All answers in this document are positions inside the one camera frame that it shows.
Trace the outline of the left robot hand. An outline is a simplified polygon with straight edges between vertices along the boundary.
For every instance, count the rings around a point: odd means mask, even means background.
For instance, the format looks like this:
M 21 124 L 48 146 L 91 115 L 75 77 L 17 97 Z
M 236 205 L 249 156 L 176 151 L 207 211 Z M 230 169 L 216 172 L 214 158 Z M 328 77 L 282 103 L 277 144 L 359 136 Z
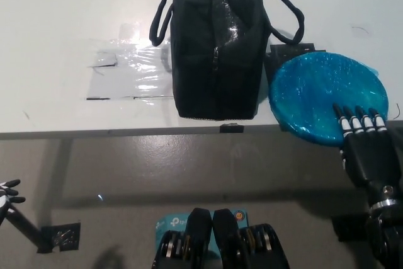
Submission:
M 19 192 L 14 188 L 21 183 L 20 179 L 6 181 L 1 183 L 1 216 L 0 223 L 2 224 L 6 218 L 12 203 L 23 203 L 25 197 L 20 197 Z

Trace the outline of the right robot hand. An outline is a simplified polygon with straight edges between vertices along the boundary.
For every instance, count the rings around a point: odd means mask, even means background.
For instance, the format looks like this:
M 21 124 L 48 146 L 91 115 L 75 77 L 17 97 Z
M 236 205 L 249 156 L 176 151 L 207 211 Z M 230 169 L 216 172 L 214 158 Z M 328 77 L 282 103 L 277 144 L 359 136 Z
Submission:
M 368 203 L 402 200 L 402 172 L 383 116 L 374 108 L 332 105 L 343 132 L 344 170 L 354 186 L 366 191 Z

